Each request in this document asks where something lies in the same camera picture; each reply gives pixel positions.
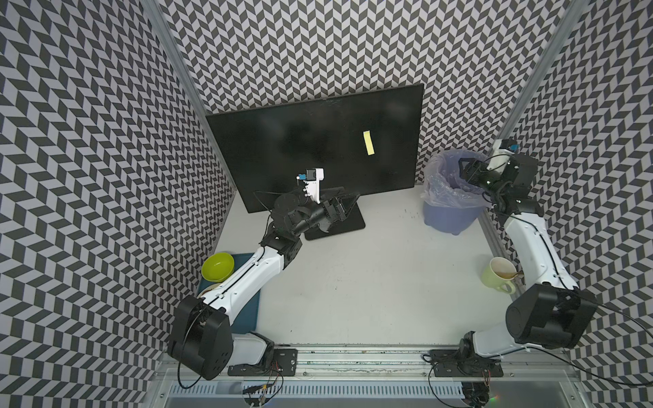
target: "plastic trash bag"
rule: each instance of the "plastic trash bag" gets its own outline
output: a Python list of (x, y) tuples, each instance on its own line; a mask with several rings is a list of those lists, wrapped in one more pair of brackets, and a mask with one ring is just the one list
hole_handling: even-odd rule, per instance
[(424, 168), (422, 199), (429, 205), (448, 208), (491, 207), (483, 198), (483, 189), (460, 178), (458, 160), (487, 159), (485, 155), (464, 149), (445, 150), (431, 156)]

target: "blue tray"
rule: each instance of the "blue tray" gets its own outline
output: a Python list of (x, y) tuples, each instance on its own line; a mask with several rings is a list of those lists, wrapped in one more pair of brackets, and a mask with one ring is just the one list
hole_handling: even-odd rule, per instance
[[(254, 253), (239, 253), (232, 255), (234, 257), (234, 272), (247, 262)], [(213, 285), (215, 282), (209, 282), (202, 278), (200, 285), (197, 288), (197, 293)], [(231, 332), (235, 334), (246, 334), (256, 331), (256, 323), (259, 320), (259, 300), (261, 299), (261, 291), (256, 292), (251, 297), (249, 302), (240, 311), (236, 320), (231, 325)]]

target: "black monitor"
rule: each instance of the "black monitor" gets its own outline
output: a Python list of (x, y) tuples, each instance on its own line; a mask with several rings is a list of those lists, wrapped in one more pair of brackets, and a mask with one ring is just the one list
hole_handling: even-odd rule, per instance
[[(247, 212), (296, 188), (307, 168), (321, 188), (361, 195), (415, 185), (422, 84), (207, 116)], [(369, 132), (374, 154), (369, 154)]]

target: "mug handle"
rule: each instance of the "mug handle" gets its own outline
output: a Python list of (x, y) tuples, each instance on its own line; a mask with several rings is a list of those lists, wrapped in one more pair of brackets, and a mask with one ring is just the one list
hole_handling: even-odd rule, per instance
[(503, 285), (501, 285), (501, 286), (499, 286), (499, 287), (497, 287), (497, 288), (495, 288), (495, 289), (498, 290), (499, 292), (503, 292), (503, 293), (507, 293), (507, 294), (513, 294), (513, 293), (515, 293), (515, 291), (516, 291), (516, 289), (515, 289), (515, 284), (514, 284), (512, 281), (506, 281), (506, 282), (504, 283), (504, 285), (508, 285), (508, 286), (510, 287), (510, 290), (505, 290), (505, 289), (503, 288)]

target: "green bowl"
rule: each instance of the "green bowl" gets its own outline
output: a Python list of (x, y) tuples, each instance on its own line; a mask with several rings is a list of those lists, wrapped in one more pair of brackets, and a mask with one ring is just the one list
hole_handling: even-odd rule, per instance
[(234, 257), (226, 252), (211, 255), (202, 265), (202, 277), (209, 282), (224, 282), (234, 273)]

